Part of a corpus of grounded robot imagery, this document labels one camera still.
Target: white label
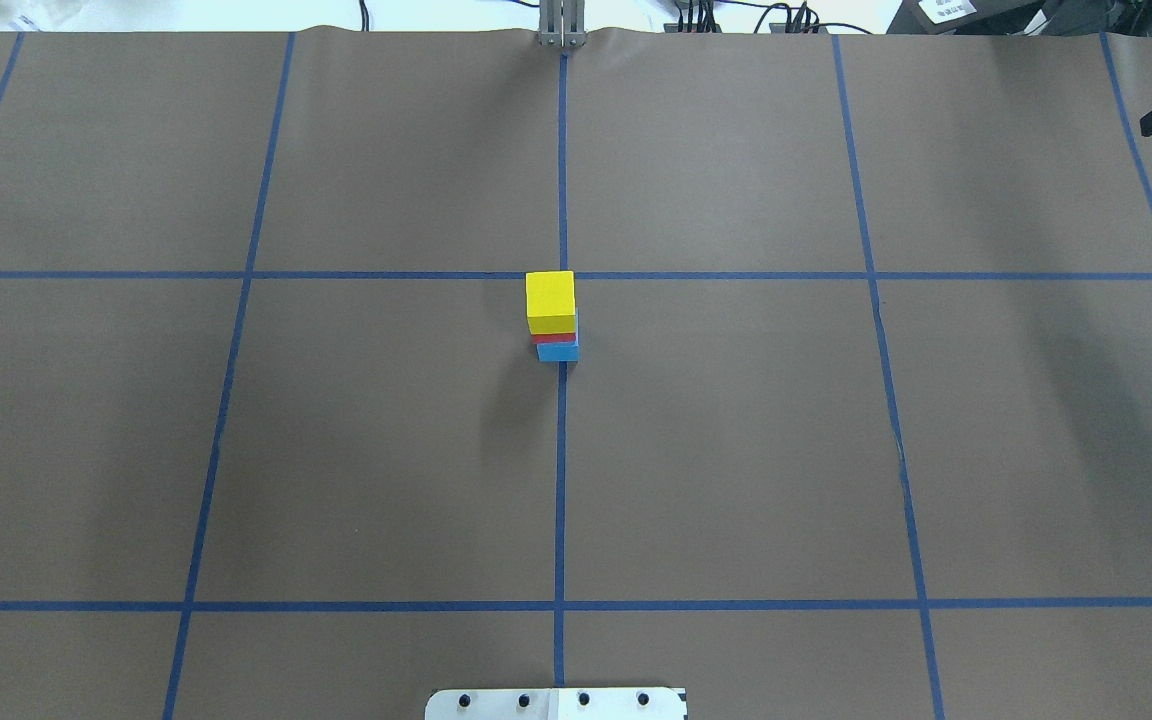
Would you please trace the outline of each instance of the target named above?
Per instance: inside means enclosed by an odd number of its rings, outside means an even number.
[[[972,0],[918,0],[918,6],[934,24],[964,18],[975,13]]]

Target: yellow block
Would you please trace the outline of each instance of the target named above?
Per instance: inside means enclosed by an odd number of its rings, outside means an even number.
[[[531,334],[576,332],[576,273],[526,273],[526,327]]]

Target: stacked blocks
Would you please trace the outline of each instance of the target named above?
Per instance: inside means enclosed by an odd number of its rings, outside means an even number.
[[[575,273],[526,273],[526,328],[543,363],[579,361],[577,319]]]

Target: metal post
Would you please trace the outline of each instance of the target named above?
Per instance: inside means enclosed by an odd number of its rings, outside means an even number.
[[[536,40],[545,47],[576,50],[585,45],[585,0],[539,0],[540,29]]]

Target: red block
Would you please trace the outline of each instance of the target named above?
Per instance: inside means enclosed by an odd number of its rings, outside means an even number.
[[[531,344],[545,342],[576,342],[576,333],[535,334],[531,336]]]

